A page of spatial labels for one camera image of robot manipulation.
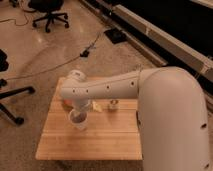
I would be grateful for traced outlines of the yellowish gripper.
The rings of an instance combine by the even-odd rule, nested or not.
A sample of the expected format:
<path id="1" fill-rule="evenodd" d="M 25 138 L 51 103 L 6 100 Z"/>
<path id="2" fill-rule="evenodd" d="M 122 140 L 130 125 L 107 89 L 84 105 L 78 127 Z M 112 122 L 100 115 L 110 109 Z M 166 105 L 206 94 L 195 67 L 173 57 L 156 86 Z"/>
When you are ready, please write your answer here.
<path id="1" fill-rule="evenodd" d="M 87 118 L 88 111 L 101 113 L 103 111 L 100 104 L 94 100 L 88 100 L 85 104 L 73 104 L 73 109 L 70 111 L 70 120 L 72 122 L 83 122 Z"/>

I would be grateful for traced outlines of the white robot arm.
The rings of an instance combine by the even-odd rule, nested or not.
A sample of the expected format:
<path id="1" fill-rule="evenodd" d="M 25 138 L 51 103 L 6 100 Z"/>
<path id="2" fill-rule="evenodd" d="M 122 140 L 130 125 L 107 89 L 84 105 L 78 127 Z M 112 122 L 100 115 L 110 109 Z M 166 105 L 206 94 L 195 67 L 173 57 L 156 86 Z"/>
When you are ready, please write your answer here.
<path id="1" fill-rule="evenodd" d="M 135 99 L 143 171 L 212 171 L 205 95 L 188 71 L 160 67 L 88 80 L 73 70 L 60 95 L 79 112 L 93 99 Z"/>

